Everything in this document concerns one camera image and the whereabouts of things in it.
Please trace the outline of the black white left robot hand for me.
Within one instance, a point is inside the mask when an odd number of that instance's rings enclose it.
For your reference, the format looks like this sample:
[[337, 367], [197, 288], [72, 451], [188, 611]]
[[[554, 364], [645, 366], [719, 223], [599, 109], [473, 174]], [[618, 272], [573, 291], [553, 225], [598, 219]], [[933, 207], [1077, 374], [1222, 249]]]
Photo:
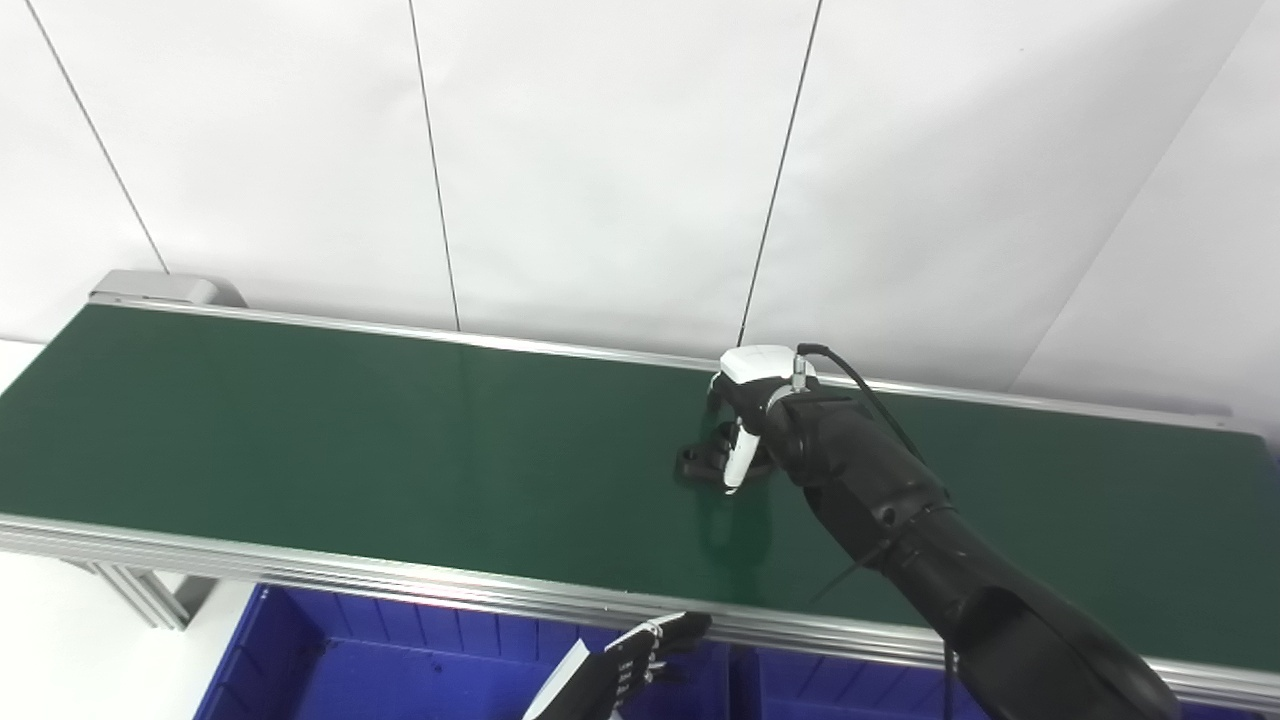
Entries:
[[672, 656], [698, 650], [712, 625], [707, 612], [650, 618], [603, 650], [579, 639], [538, 689], [525, 719], [621, 719], [621, 708], [655, 683], [684, 682]]

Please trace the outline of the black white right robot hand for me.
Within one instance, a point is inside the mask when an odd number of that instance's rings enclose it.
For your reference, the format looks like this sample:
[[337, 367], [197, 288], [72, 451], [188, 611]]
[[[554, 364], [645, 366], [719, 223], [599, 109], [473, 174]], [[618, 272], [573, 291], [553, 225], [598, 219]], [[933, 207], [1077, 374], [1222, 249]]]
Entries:
[[797, 350], [782, 345], [749, 345], [724, 351], [709, 393], [727, 402], [735, 415], [730, 446], [719, 471], [727, 495], [748, 479], [771, 407], [790, 395], [817, 387], [817, 370]]

